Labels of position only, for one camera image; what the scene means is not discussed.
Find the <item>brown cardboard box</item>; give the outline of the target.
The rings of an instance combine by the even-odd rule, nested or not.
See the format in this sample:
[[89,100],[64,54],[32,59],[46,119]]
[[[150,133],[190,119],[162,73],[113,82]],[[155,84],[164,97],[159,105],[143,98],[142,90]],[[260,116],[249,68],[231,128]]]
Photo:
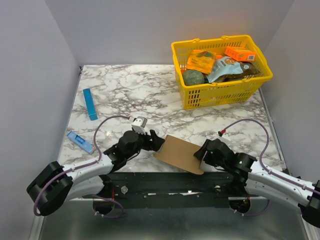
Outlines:
[[194,153],[200,150],[200,146],[182,140],[172,135],[167,135],[164,144],[153,156],[166,164],[169,164],[186,172],[202,175],[201,161],[194,157]]

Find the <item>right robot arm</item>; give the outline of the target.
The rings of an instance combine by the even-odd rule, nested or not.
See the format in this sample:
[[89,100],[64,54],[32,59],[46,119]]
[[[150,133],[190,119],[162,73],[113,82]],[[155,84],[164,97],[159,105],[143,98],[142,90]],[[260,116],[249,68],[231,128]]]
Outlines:
[[320,226],[319,183],[273,169],[246,153],[233,152],[219,139],[207,139],[194,157],[231,174],[230,191],[234,195],[247,192],[281,203],[299,212],[307,223]]

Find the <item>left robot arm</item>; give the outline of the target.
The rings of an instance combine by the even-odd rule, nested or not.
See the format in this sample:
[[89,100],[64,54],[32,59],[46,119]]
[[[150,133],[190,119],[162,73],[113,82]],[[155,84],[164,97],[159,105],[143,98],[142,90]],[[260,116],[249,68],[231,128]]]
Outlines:
[[154,130],[145,134],[128,130],[116,144],[95,158],[67,165],[49,163],[26,189],[34,203],[34,214],[48,216],[73,198],[107,197],[111,185],[103,180],[104,175],[118,171],[142,150],[157,152],[164,142]]

